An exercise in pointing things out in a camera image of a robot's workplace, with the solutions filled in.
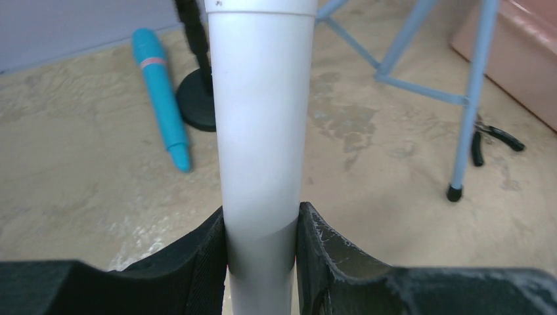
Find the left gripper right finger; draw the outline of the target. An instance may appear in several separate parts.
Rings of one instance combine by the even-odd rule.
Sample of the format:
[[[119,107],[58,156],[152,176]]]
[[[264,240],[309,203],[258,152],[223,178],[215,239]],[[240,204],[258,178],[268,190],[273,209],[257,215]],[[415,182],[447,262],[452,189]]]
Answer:
[[[555,314],[556,278],[534,268],[391,266],[300,205],[302,314]]]

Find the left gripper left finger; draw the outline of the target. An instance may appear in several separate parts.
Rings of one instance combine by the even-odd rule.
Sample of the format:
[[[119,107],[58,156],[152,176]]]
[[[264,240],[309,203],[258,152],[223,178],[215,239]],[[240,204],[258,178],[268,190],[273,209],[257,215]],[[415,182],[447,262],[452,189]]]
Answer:
[[[222,210],[122,271],[77,260],[1,264],[2,314],[220,314],[227,250]]]

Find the black mic stand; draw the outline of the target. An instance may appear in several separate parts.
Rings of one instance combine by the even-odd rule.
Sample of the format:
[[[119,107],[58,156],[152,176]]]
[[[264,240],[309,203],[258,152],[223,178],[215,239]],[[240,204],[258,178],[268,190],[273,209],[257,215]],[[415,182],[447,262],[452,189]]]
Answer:
[[[179,111],[187,125],[200,131],[215,132],[212,69],[200,9],[195,0],[175,0],[174,3],[189,49],[198,64],[198,69],[188,74],[178,86],[176,97]]]

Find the blue toy microphone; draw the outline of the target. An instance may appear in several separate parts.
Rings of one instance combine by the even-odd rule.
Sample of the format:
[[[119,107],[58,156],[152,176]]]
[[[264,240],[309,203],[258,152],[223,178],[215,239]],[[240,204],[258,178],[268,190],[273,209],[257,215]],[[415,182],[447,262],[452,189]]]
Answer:
[[[188,173],[192,169],[189,139],[174,95],[165,50],[154,31],[147,28],[135,30],[131,42],[133,56],[142,71],[164,147],[174,166]]]

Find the white toy microphone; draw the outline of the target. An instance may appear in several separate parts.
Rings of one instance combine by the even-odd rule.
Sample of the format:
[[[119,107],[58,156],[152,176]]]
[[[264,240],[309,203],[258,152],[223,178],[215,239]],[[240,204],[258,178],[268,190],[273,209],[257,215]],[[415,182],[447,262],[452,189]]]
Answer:
[[[234,314],[289,314],[316,1],[207,1]]]

